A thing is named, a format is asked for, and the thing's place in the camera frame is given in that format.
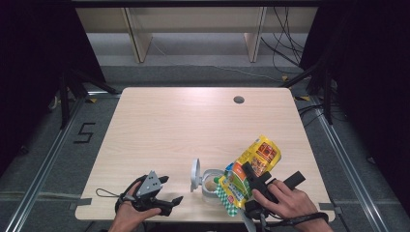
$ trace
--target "person's left hand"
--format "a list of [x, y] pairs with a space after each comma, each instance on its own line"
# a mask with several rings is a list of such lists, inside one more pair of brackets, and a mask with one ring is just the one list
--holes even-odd
[[[141, 182], [137, 182], [128, 192], [128, 195], [132, 195], [136, 187]], [[131, 204], [130, 201], [125, 201], [120, 205], [115, 216], [114, 221], [109, 228], [109, 232], [131, 232], [146, 218], [151, 218], [161, 213], [161, 209], [154, 208], [144, 212], [138, 212]]]

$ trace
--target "gray carpet floor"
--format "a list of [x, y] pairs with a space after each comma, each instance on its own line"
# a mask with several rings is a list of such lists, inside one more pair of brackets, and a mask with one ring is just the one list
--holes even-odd
[[[228, 66], [103, 66], [107, 83], [122, 90], [129, 86], [238, 86], [278, 87], [283, 71], [297, 73], [296, 68], [282, 67], [281, 72], [273, 67], [228, 67]], [[306, 96], [308, 79], [291, 88], [294, 96]], [[98, 90], [87, 86], [90, 91]], [[118, 98], [98, 98], [86, 102], [73, 120], [72, 129], [64, 141], [56, 162], [44, 182], [34, 207], [26, 219], [22, 231], [100, 231], [107, 229], [110, 221], [81, 221], [74, 216], [74, 205], [79, 199], [88, 175], [91, 172], [108, 124], [118, 103]], [[311, 101], [295, 101], [298, 108], [311, 105]], [[367, 191], [381, 212], [381, 217], [391, 231], [409, 231], [410, 219], [395, 198], [377, 165], [366, 160], [369, 156], [360, 137], [334, 101], [332, 107], [334, 128], [349, 158], [353, 161]], [[315, 110], [301, 117], [312, 151], [317, 160], [325, 186], [341, 215], [331, 222], [335, 231], [373, 231], [366, 213], [352, 189], [337, 158], [335, 150], [321, 126]], [[0, 230], [4, 230], [10, 216], [18, 207], [24, 192], [30, 187], [54, 139], [61, 123], [60, 108], [44, 116], [38, 129], [26, 146], [29, 153], [16, 157], [0, 179]], [[84, 123], [93, 133], [89, 143], [78, 144], [84, 135], [78, 134]], [[233, 225], [183, 224], [180, 227], [157, 227], [158, 231], [242, 231]], [[294, 231], [278, 228], [274, 231]]]

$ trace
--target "checkered pattern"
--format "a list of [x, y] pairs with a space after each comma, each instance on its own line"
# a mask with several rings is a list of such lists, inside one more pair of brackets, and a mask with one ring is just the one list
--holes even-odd
[[229, 203], [228, 195], [225, 193], [220, 184], [218, 184], [216, 192], [217, 196], [220, 198], [220, 201], [222, 202], [222, 205], [225, 207], [226, 212], [232, 217], [236, 216], [238, 214], [238, 208], [236, 208], [236, 206], [234, 206], [233, 204]]

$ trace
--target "yellow food package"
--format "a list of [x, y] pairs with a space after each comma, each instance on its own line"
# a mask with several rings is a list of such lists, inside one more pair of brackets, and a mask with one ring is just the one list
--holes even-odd
[[234, 162], [225, 168], [225, 178], [220, 178], [220, 185], [228, 195], [228, 201], [238, 208], [243, 208], [251, 197], [247, 175], [242, 169], [249, 162], [256, 176], [261, 176], [280, 161], [281, 154], [277, 145], [265, 135], [260, 135]]

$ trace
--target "wooden table top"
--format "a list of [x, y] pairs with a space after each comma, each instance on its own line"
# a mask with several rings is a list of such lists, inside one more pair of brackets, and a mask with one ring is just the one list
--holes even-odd
[[[242, 97], [243, 103], [234, 102]], [[154, 170], [169, 176], [157, 195], [170, 201], [183, 195], [169, 217], [151, 221], [242, 222], [223, 206], [202, 200], [200, 187], [190, 192], [192, 161], [200, 159], [201, 174], [221, 169], [266, 135], [281, 150], [281, 161], [271, 171], [285, 180], [301, 171], [298, 186], [319, 208], [330, 203], [298, 110], [285, 88], [141, 87], [127, 88], [109, 124], [75, 216], [85, 220], [111, 220], [116, 198], [98, 197], [96, 189], [122, 193], [136, 178]], [[326, 212], [330, 220], [333, 211]]]

